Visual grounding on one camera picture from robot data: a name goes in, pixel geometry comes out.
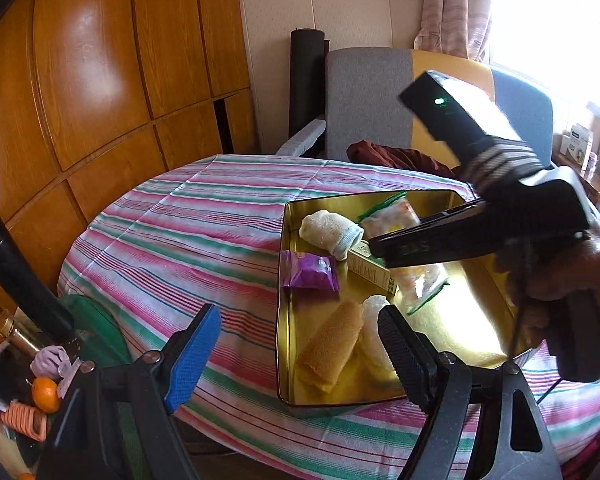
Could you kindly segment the person's right hand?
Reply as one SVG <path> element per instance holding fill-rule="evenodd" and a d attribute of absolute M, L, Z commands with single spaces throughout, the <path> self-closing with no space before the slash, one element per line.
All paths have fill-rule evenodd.
<path fill-rule="evenodd" d="M 517 306 L 526 300 L 522 329 L 532 346 L 539 346 L 548 334 L 550 315 L 543 301 L 558 300 L 562 297 L 589 290 L 595 295 L 600 307 L 600 226 L 596 224 L 590 231 L 590 238 L 561 252 L 551 262 L 541 264 L 533 270 L 524 284 L 520 276 L 524 273 L 519 252 L 507 247 L 496 254 L 494 270 L 507 275 L 509 297 Z"/>

